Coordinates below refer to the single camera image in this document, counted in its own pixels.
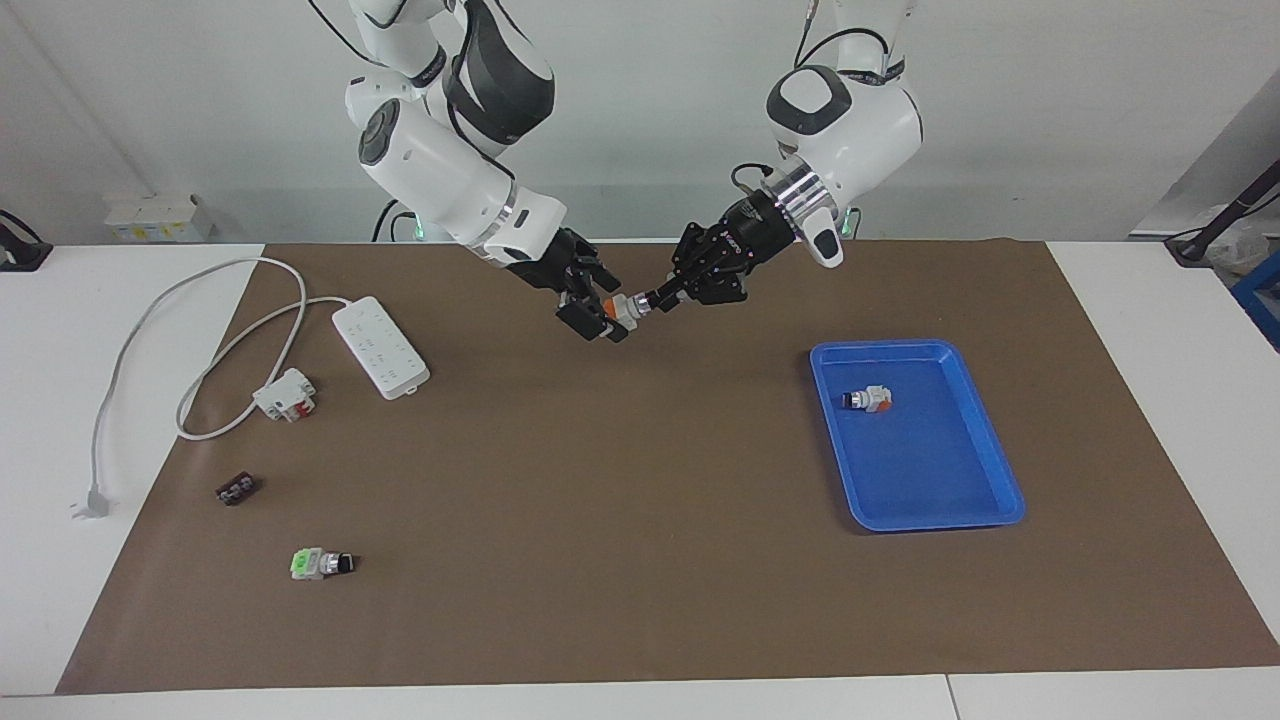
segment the blue plastic tray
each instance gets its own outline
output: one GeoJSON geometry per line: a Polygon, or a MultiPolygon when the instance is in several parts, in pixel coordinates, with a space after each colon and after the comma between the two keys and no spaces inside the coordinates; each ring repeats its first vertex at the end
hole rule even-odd
{"type": "Polygon", "coordinates": [[[941,340],[828,342],[809,354],[854,518],[870,530],[1009,525],[1027,507],[960,351],[941,340]],[[884,413],[841,395],[886,386],[884,413]]]}

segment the white cable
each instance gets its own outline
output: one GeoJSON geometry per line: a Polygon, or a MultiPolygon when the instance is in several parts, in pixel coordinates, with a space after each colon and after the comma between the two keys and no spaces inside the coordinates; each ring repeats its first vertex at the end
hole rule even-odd
{"type": "Polygon", "coordinates": [[[124,355],[128,352],[129,346],[133,345],[133,340],[137,337],[138,332],[142,329],[142,325],[146,324],[147,319],[151,318],[151,314],[155,313],[155,310],[160,306],[160,304],[164,302],[170,295],[173,295],[179,288],[182,288],[182,287],[184,287],[184,286],[187,286],[187,284],[189,284],[189,283],[192,283],[192,282],[195,282],[195,281],[197,281],[197,279],[200,279],[200,278],[202,278],[205,275],[209,275],[209,274],[216,273],[218,270],[221,270],[224,268],[229,268],[232,265],[239,265],[239,264],[243,264],[243,263],[266,263],[266,264],[270,264],[270,265],[276,265],[279,268],[283,268],[284,270],[288,270],[289,274],[292,274],[294,277],[294,279],[297,279],[297,282],[298,282],[298,301],[294,302],[294,304],[292,304],[292,305],[287,305],[284,307],[280,307],[279,310],[275,310],[274,313],[270,313],[265,318],[259,319],[257,322],[252,323],[248,328],[246,328],[243,332],[241,332],[238,336],[236,336],[234,338],[232,338],[232,341],[227,345],[227,347],[224,347],[224,348],[221,348],[221,350],[218,351],[218,354],[214,356],[214,361],[210,363],[210,365],[207,368],[205,368],[205,370],[202,373],[200,373],[200,377],[196,378],[196,382],[193,382],[191,384],[191,387],[187,388],[187,392],[183,393],[182,401],[178,405],[178,413],[177,413],[178,434],[180,437],[187,438],[187,439],[209,439],[209,438],[214,438],[214,437],[225,434],[227,432],[230,432],[233,428],[236,428],[237,425],[239,425],[241,423],[243,423],[244,419],[248,418],[248,415],[253,410],[253,404],[250,404],[250,406],[248,406],[248,409],[246,409],[246,411],[241,413],[229,424],[224,425],[223,428],[219,428],[218,430],[214,430],[212,433],[205,433],[205,434],[200,434],[200,436],[193,436],[193,434],[188,433],[186,430],[186,428],[183,427],[183,419],[184,419],[183,414],[186,411],[184,409],[189,404],[191,397],[193,397],[195,393],[196,393],[196,391],[200,388],[201,380],[204,380],[205,377],[209,375],[210,372],[212,372],[212,369],[218,365],[219,361],[221,361],[223,357],[227,356],[227,354],[230,351],[232,347],[234,347],[237,343],[239,343],[242,340],[244,340],[251,332],[253,332],[257,328],[262,327],[268,322],[270,322],[270,320],[273,320],[273,319],[283,315],[284,313],[288,313],[289,310],[293,310],[293,309],[298,310],[298,316],[293,320],[293,328],[289,331],[289,336],[285,338],[284,346],[280,348],[280,355],[279,355],[279,357],[276,357],[275,365],[273,365],[271,373],[268,375],[266,382],[264,383],[264,387],[265,387],[268,384],[271,384],[271,382],[275,380],[276,375],[279,375],[280,368],[284,365],[284,360],[288,356],[289,350],[293,347],[293,341],[294,341],[294,338],[298,334],[298,329],[302,327],[302,318],[303,318],[303,314],[306,313],[306,306],[307,305],[311,305],[314,302],[342,302],[344,305],[349,305],[351,304],[349,300],[346,300],[346,299],[342,299],[342,297],[316,297],[316,299],[307,300],[307,288],[306,288],[306,283],[302,279],[302,274],[298,273],[293,266],[291,266],[291,265],[288,265],[285,263],[282,263],[280,260],[271,259],[271,258],[238,258],[236,260],[228,260],[225,263],[219,263],[218,265],[214,265],[211,268],[206,268],[206,269],[204,269],[204,270],[201,270],[201,272],[198,272],[198,273],[196,273],[196,274],[193,274],[193,275],[191,275],[188,278],[184,278],[184,279],[179,281],[178,283],[170,286],[168,290],[165,290],[164,292],[161,292],[155,300],[151,301],[151,305],[148,305],[147,309],[146,309],[146,311],[142,313],[142,316],[138,318],[138,322],[134,323],[133,329],[129,331],[128,337],[124,340],[124,345],[120,346],[120,352],[115,356],[115,366],[111,369],[111,379],[110,379],[110,382],[106,386],[106,395],[102,397],[102,404],[99,405],[97,415],[93,418],[93,437],[92,437],[91,447],[90,447],[90,488],[88,488],[88,497],[86,500],[86,503],[82,505],[76,511],[77,516],[79,516],[79,518],[101,518],[101,516],[105,516],[106,512],[108,512],[108,503],[106,503],[106,500],[102,497],[101,489],[100,489],[101,486],[99,483],[99,462],[97,462],[99,445],[100,445],[100,438],[101,438],[101,433],[102,433],[102,420],[106,416],[106,407],[110,404],[111,397],[115,395],[115,386],[118,384],[118,382],[120,379],[120,368],[124,364],[124,355]]]}

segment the power strip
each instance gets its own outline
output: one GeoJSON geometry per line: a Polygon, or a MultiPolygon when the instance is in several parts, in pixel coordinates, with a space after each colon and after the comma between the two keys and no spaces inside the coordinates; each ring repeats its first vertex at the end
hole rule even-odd
{"type": "Polygon", "coordinates": [[[412,395],[431,377],[381,302],[361,297],[333,314],[333,327],[387,400],[412,395]]]}

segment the brown table mat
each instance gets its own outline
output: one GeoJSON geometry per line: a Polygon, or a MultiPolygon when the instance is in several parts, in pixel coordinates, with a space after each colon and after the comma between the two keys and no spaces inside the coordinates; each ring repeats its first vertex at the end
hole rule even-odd
{"type": "MultiPolygon", "coordinates": [[[[635,292],[669,252],[602,254],[635,292]]],[[[317,414],[174,446],[58,691],[1280,664],[1043,245],[846,252],[832,272],[788,251],[746,304],[680,307],[614,346],[461,249],[270,247],[314,293],[378,296],[434,375],[381,400],[315,306],[289,365],[317,414]],[[964,354],[1020,524],[851,519],[808,352],[899,337],[964,354]],[[214,488],[242,469],[265,487],[223,507],[214,488]],[[362,562],[291,580],[316,544],[362,562]]],[[[259,268],[233,329],[293,292],[259,268]]],[[[189,427],[243,407],[287,325],[228,359],[189,427]]]]}

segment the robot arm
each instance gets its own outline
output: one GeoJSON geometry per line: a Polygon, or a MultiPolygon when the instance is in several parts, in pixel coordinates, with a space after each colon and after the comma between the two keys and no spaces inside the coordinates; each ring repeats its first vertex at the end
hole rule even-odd
{"type": "Polygon", "coordinates": [[[364,127],[365,172],[421,220],[525,282],[559,293],[557,316],[586,340],[618,342],[594,284],[621,284],[596,250],[562,228],[564,205],[520,186],[495,158],[545,119],[554,76],[498,0],[351,0],[369,53],[388,70],[356,78],[347,109],[364,127]],[[429,20],[466,27],[449,60],[429,20]]]}
{"type": "Polygon", "coordinates": [[[882,183],[923,142],[924,131],[893,38],[910,0],[835,0],[841,26],[836,67],[801,64],[783,76],[765,109],[783,161],[760,188],[709,228],[690,224],[669,279],[631,299],[613,299],[632,320],[657,307],[746,300],[746,275],[795,240],[827,268],[844,260],[836,220],[882,183]]]}

